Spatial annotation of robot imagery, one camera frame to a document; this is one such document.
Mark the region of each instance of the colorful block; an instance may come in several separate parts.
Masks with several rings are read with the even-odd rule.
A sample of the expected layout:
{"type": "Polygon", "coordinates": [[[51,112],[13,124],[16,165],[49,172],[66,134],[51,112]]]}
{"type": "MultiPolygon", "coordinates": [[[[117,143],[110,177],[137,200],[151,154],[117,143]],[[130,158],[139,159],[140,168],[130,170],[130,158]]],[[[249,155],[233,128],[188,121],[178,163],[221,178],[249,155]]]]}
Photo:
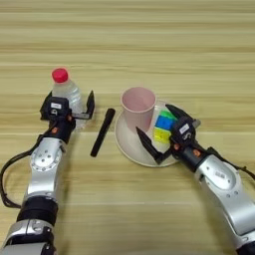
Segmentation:
{"type": "Polygon", "coordinates": [[[159,115],[170,118],[170,119],[177,120],[177,118],[170,111],[161,111],[159,115]]]}
{"type": "Polygon", "coordinates": [[[162,143],[169,143],[169,138],[171,136],[171,132],[169,130],[164,130],[159,127],[154,127],[153,129],[153,138],[156,141],[162,143]]]}
{"type": "Polygon", "coordinates": [[[158,116],[155,126],[157,128],[162,128],[165,130],[171,130],[172,125],[174,124],[175,120],[174,119],[170,119],[168,117],[164,117],[164,116],[158,116]]]}

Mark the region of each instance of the red bottle cap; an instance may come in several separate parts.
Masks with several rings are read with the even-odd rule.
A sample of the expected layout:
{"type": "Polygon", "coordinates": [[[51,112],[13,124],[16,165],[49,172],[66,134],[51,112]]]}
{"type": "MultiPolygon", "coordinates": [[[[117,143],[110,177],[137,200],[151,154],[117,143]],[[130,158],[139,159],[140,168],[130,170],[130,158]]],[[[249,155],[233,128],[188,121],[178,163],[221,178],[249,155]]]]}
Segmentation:
{"type": "Polygon", "coordinates": [[[62,84],[68,81],[68,72],[64,68],[55,69],[52,72],[52,78],[55,83],[62,84]]]}

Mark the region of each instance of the yellow block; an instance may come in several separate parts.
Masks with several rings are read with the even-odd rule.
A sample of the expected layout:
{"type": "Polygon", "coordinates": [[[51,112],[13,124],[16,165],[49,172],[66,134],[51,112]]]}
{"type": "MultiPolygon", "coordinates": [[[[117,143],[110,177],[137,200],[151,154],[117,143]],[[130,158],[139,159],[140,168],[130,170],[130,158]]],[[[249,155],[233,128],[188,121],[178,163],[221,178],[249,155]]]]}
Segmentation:
{"type": "Polygon", "coordinates": [[[159,141],[162,143],[169,143],[170,136],[171,136],[171,132],[169,130],[164,130],[159,127],[155,127],[153,129],[153,138],[156,141],[159,141]]]}

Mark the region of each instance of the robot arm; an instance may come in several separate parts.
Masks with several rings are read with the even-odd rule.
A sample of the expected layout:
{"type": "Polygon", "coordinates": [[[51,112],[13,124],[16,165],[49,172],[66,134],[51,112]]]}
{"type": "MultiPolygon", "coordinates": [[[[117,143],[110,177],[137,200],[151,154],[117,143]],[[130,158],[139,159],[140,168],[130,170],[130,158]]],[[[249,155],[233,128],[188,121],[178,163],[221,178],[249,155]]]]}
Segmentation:
{"type": "MultiPolygon", "coordinates": [[[[92,117],[95,107],[93,93],[88,102],[90,112],[85,113],[87,120],[92,117]]],[[[10,227],[0,255],[56,254],[53,228],[58,212],[58,177],[76,121],[68,100],[51,95],[44,101],[41,114],[42,120],[50,121],[50,128],[39,136],[36,147],[31,151],[31,179],[17,222],[10,227]]],[[[13,202],[8,204],[9,207],[17,205],[13,202]]]]}
{"type": "Polygon", "coordinates": [[[255,204],[243,190],[240,167],[223,160],[213,148],[204,149],[195,140],[198,120],[177,107],[166,106],[177,117],[171,130],[169,150],[157,151],[147,135],[137,128],[142,145],[157,163],[172,154],[194,172],[195,179],[224,217],[237,253],[255,255],[255,204]]]}

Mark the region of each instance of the blue block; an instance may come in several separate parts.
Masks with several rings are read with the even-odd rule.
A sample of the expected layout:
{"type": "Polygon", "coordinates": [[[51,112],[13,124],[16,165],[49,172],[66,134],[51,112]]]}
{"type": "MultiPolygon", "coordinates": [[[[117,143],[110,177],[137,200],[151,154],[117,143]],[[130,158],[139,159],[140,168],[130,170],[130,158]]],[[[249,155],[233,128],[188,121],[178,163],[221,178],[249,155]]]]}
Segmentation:
{"type": "Polygon", "coordinates": [[[171,130],[171,127],[173,126],[174,123],[175,123],[174,119],[170,119],[170,118],[164,117],[164,116],[158,116],[155,126],[157,128],[171,130]]]}

